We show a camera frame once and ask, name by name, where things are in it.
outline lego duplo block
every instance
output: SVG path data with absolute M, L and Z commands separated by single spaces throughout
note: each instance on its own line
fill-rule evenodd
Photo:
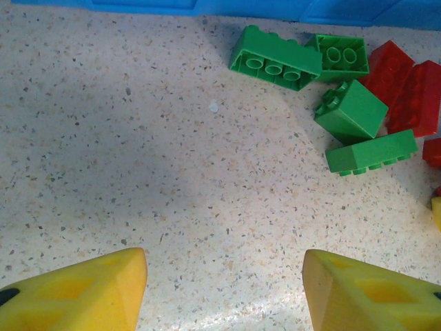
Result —
M 441 197 L 432 198 L 432 214 L 436 227 L 441 231 Z
M 369 74 L 363 38 L 316 34 L 306 46 L 322 53 L 319 81 L 349 81 Z
M 441 66 L 432 61 L 414 66 L 393 107 L 389 133 L 412 129 L 415 137 L 435 134 L 441 102 Z
M 322 72 L 322 55 L 295 40 L 247 26 L 234 46 L 229 68 L 299 91 Z
M 409 159 L 418 147 L 412 130 L 357 143 L 352 146 L 326 151 L 331 172 L 340 176 L 364 174 L 367 169 L 375 170 L 397 161 Z
M 422 147 L 422 159 L 434 168 L 441 167 L 441 138 L 426 140 Z
M 370 74 L 360 79 L 379 100 L 392 107 L 415 64 L 393 41 L 389 40 L 369 56 Z
M 328 90 L 314 120 L 345 145 L 375 138 L 387 106 L 359 81 Z

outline speckled floor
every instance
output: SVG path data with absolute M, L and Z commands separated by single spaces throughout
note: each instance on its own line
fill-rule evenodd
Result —
M 1 0 L 0 287 L 141 246 L 138 330 L 312 330 L 308 248 L 440 283 L 427 207 L 439 174 L 421 151 L 331 174 L 324 151 L 338 144 L 312 119 L 327 87 L 293 92 L 228 70 L 251 23 L 299 42 L 393 39 L 417 62 L 441 60 L 441 32 Z

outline yellow block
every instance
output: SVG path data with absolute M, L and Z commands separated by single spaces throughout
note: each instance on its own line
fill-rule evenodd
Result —
M 432 198 L 433 220 L 439 231 L 441 231 L 441 197 Z

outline terrazzo floor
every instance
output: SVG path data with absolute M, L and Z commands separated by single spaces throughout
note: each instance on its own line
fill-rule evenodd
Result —
M 226 17 L 153 17 L 0 0 L 0 288 L 128 247 L 149 267 L 137 330 L 312 331 L 305 250 L 440 283 L 414 158 L 340 178 L 313 120 L 320 95 L 228 70 L 256 24 L 393 39 L 441 60 L 441 32 Z

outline green lego brick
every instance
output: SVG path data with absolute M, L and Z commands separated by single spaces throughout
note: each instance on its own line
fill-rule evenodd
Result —
M 314 120 L 337 140 L 351 145 L 375 138 L 387 109 L 359 81 L 353 80 L 323 95 Z
M 369 74 L 363 38 L 316 34 L 306 46 L 313 46 L 323 55 L 318 81 L 348 81 Z
M 346 176 L 364 174 L 367 169 L 380 169 L 382 165 L 409 159 L 417 150 L 413 131 L 406 130 L 352 146 L 327 150 L 326 159 L 331 172 Z
M 293 39 L 247 26 L 234 46 L 229 68 L 299 91 L 322 73 L 322 54 Z

